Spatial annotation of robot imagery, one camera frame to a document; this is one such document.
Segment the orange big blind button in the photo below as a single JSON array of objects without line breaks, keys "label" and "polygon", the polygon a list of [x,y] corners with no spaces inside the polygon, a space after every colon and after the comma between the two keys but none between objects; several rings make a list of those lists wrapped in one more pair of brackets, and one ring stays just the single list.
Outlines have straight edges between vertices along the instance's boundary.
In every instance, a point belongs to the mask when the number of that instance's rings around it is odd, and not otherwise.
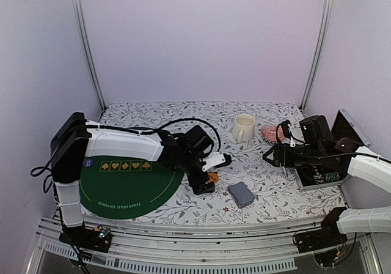
[{"label": "orange big blind button", "polygon": [[209,172],[208,173],[208,183],[216,184],[219,181],[219,176],[217,172]]}]

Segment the purple small blind button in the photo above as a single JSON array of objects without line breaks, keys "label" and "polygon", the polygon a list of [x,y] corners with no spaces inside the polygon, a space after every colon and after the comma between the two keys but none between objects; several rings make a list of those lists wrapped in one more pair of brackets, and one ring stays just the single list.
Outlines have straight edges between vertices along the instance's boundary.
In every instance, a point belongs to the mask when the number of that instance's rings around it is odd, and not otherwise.
[{"label": "purple small blind button", "polygon": [[91,158],[85,159],[83,162],[83,167],[90,168],[93,166],[93,160]]}]

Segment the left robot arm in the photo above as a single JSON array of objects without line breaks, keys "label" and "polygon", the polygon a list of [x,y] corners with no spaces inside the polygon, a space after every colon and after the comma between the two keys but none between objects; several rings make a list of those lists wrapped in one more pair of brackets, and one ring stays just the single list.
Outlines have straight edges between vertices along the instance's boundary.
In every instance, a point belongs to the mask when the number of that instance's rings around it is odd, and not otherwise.
[{"label": "left robot arm", "polygon": [[230,156],[220,150],[206,151],[221,147],[221,142],[214,142],[201,126],[172,134],[166,130],[172,124],[168,122],[158,128],[113,127],[89,121],[80,112],[67,119],[51,140],[49,160],[30,171],[32,177],[48,171],[53,180],[62,225],[61,242],[74,251],[82,248],[107,253],[111,246],[110,229],[104,226],[87,229],[82,217],[79,180],[86,158],[114,156],[157,162],[182,170],[194,194],[214,191],[208,171],[229,164]]}]

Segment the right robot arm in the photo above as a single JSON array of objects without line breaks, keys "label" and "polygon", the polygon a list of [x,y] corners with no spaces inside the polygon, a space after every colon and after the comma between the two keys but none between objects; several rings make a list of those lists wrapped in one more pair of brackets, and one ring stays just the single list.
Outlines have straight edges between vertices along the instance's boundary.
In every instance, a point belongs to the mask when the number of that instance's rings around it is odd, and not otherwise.
[{"label": "right robot arm", "polygon": [[300,230],[300,253],[346,243],[348,234],[390,233],[390,148],[372,144],[345,109],[262,128],[272,144],[262,159],[292,169],[303,192],[337,186],[342,200],[323,213],[315,229]]}]

